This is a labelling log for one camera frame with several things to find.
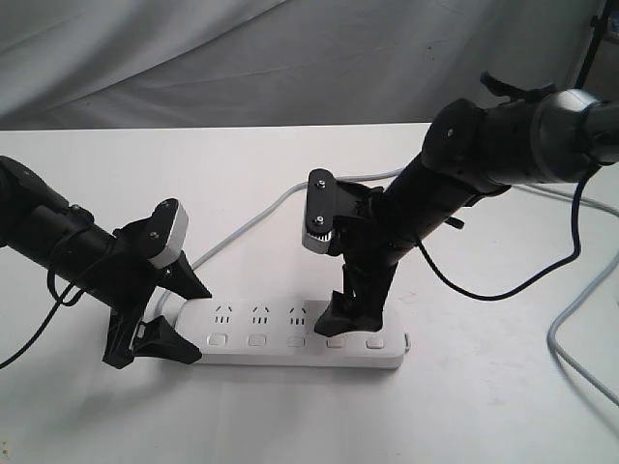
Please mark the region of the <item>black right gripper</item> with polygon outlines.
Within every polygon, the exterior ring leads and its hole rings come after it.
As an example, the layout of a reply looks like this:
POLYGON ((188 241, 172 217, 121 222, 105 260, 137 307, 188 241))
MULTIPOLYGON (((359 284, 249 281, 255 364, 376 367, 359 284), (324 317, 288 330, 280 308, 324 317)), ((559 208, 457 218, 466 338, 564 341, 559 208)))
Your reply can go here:
POLYGON ((333 291, 314 324, 320 335, 378 332, 398 266, 416 241, 398 232, 400 211, 382 187, 338 181, 333 256, 344 259, 344 294, 333 291))

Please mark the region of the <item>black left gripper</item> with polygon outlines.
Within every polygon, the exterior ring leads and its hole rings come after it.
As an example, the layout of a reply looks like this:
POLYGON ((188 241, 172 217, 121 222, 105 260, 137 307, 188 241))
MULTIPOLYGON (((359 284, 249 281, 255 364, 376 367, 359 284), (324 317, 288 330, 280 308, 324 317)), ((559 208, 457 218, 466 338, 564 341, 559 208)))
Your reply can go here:
POLYGON ((110 295, 110 319, 103 361, 115 368, 124 368, 136 358, 177 363, 197 363, 202 358, 200 349, 178 334, 164 316, 143 320, 146 305, 158 286, 169 287, 185 300, 212 298, 184 251, 162 269, 149 262, 145 254, 149 218, 113 232, 114 247, 105 263, 104 292, 110 295))

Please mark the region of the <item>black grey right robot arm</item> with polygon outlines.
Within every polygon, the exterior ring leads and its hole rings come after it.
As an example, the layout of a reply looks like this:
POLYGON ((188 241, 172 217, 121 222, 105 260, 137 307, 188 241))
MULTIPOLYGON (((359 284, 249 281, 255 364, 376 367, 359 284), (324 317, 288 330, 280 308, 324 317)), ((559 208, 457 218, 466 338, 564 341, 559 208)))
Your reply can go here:
POLYGON ((314 329, 332 337, 378 332, 398 263, 456 212, 528 184, 573 184, 572 220, 581 194, 603 167, 618 161, 618 105, 581 89, 524 90, 488 73, 501 102, 482 108, 467 99, 433 119, 420 153, 385 188, 309 174, 304 247, 343 259, 343 288, 314 329))

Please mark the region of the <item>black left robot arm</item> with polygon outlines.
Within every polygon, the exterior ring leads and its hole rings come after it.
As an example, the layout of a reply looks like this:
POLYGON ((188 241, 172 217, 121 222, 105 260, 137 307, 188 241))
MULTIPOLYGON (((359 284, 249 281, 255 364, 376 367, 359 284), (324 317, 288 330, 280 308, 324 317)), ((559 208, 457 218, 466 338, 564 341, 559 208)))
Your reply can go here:
POLYGON ((1 244, 46 269, 55 307, 88 294, 110 309, 103 361, 122 369, 138 357, 183 364, 200 349, 162 316, 143 320, 158 288, 186 300, 211 294, 183 251, 189 216, 175 198, 147 218, 111 233, 86 209, 70 204, 27 166, 1 158, 1 244))

